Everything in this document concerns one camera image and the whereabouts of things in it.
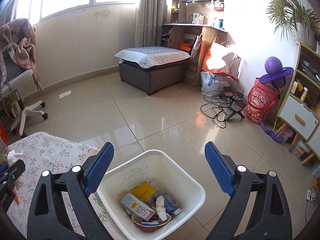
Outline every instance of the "brown blanket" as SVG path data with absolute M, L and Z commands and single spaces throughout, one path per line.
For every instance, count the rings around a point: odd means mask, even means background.
M 41 76 L 38 72 L 35 56 L 36 34 L 35 26 L 28 19 L 13 20 L 0 26 L 0 50 L 10 43 L 18 45 L 16 57 L 18 65 L 26 70 L 33 70 L 33 80 L 38 89 L 44 90 Z

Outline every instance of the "curtain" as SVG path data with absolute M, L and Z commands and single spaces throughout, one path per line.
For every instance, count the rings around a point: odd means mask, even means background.
M 140 0 L 136 12 L 135 47 L 160 46 L 166 0 Z
M 19 0 L 12 0 L 10 5 L 2 12 L 0 16 L 0 26 L 16 19 L 18 1 Z

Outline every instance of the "tiled floor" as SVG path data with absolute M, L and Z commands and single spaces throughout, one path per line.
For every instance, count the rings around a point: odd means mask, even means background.
M 71 95 L 59 99 L 68 90 Z M 199 107 L 205 101 L 199 88 L 180 83 L 148 97 L 139 88 L 121 82 L 119 73 L 114 73 L 70 85 L 39 99 L 46 102 L 44 111 L 49 118 L 28 117 L 27 135 L 45 131 L 96 147 L 110 141 L 116 149 L 110 168 L 148 149 L 160 149 L 204 187 L 206 201 L 202 208 L 166 240 L 204 240 L 229 200 L 204 157 L 208 141 L 251 171 L 275 170 L 289 203 L 294 236 L 305 226 L 305 195 L 312 186 L 311 168 L 301 166 L 288 152 L 287 145 L 270 140 L 260 126 L 246 119 L 234 116 L 226 129 L 214 126 L 200 113 Z M 10 141 L 18 139 L 15 135 Z M 245 229 L 254 195 L 237 233 Z

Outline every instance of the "drawer handle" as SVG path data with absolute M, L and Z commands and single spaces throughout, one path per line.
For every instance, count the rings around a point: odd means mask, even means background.
M 300 117 L 298 116 L 297 114 L 294 115 L 295 119 L 302 125 L 302 126 L 305 126 L 306 125 L 306 122 Z

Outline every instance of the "white chair base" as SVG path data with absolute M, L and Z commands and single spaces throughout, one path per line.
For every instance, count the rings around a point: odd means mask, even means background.
M 24 138 L 26 137 L 26 134 L 23 132 L 24 129 L 24 125 L 26 123 L 26 117 L 28 115 L 42 115 L 42 117 L 44 119 L 48 118 L 48 114 L 43 112 L 43 111 L 36 111 L 34 110 L 36 107 L 38 107 L 39 105 L 44 106 L 45 103 L 43 104 L 42 101 L 38 101 L 36 103 L 34 103 L 31 106 L 27 106 L 25 107 L 19 114 L 19 116 L 17 117 L 17 119 L 14 121 L 13 125 L 11 126 L 11 131 L 13 134 L 16 133 L 15 131 L 15 127 L 20 123 L 20 129 L 19 129 L 19 135 Z

